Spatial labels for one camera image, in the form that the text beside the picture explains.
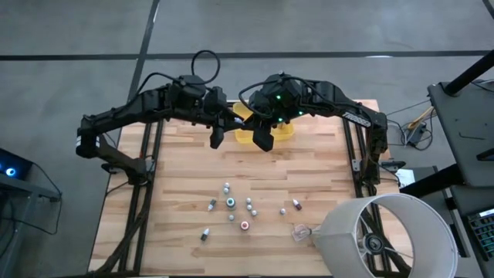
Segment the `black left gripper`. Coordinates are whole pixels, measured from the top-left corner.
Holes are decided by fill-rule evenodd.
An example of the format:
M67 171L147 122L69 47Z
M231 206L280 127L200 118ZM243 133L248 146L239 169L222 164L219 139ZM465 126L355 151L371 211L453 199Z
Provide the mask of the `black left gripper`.
M219 86L212 87L204 98L204 111L214 118L212 134L210 136L210 147L217 149L224 140L225 128L241 128L240 120L225 120L224 112L228 109L226 95ZM235 119L236 113L227 110L228 118Z

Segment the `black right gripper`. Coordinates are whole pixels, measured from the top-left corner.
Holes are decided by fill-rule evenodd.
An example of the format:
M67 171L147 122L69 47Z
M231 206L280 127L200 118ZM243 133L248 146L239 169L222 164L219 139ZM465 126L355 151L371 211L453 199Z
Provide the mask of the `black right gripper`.
M274 137L271 129L304 115L299 105L302 86L292 76L273 74L260 90L250 96L250 107L255 111L243 123L245 130L253 130L253 142L263 151L271 151Z

